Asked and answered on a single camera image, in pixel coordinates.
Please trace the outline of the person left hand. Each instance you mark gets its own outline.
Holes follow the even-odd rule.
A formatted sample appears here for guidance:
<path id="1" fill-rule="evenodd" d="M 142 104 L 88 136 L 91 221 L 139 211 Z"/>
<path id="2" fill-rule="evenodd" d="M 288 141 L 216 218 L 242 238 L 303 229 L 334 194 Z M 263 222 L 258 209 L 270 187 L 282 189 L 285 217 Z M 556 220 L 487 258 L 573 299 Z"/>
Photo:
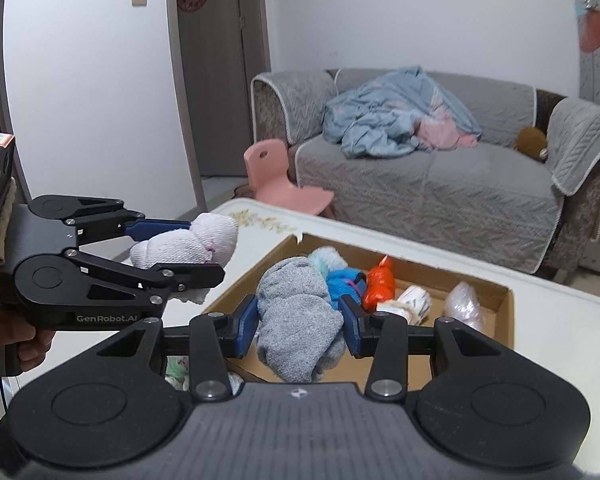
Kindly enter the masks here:
<path id="1" fill-rule="evenodd" d="M 24 372 L 44 362 L 55 335 L 53 330 L 37 330 L 20 316 L 0 310 L 0 346 L 18 347 L 18 360 Z"/>

